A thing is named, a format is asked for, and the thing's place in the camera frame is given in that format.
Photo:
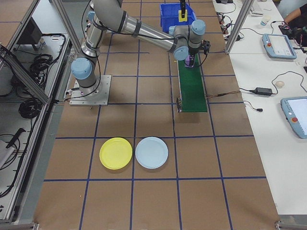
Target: light blue plate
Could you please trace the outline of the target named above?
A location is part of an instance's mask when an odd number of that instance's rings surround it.
[[[147,169],[159,168],[167,160],[167,145],[156,137],[144,138],[137,145],[135,156],[141,166]]]

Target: blue joint cap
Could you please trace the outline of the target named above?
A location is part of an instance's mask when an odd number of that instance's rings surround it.
[[[175,25],[170,26],[169,29],[168,29],[168,34],[173,35],[175,27],[176,27]]]
[[[185,60],[189,55],[189,48],[187,46],[181,46],[174,51],[174,58],[178,61]]]
[[[203,20],[195,20],[192,22],[191,29],[197,35],[204,35],[206,30],[206,24]]]
[[[91,62],[84,57],[77,58],[71,64],[71,71],[76,79],[84,80],[91,75]]]
[[[87,14],[87,18],[91,22],[94,20],[94,16],[95,16],[95,11],[89,11],[88,14]]]

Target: touchscreen display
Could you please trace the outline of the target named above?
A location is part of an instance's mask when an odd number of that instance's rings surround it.
[[[287,101],[300,123],[303,132],[307,135],[307,99],[296,99]]]
[[[268,36],[275,54],[291,56],[292,52],[284,36]]]

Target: person's arm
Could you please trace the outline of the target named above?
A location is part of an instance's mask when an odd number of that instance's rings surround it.
[[[290,21],[292,21],[293,19],[295,19],[295,18],[297,18],[297,17],[299,17],[301,15],[302,15],[301,10],[300,10],[300,8],[298,8],[298,9],[292,11],[291,13],[289,13],[285,17],[284,22],[285,23],[289,23]]]

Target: power adapter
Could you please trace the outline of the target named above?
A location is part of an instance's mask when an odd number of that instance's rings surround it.
[[[230,35],[224,37],[224,40],[225,40],[225,41],[228,41],[228,40],[229,40],[229,36],[230,36]],[[240,35],[238,35],[238,36],[236,37],[236,42],[237,42],[237,41],[240,41],[241,39],[242,39],[242,38],[240,37]]]
[[[250,92],[257,95],[271,96],[273,94],[272,89],[270,88],[261,88],[257,87],[254,90],[250,90]]]

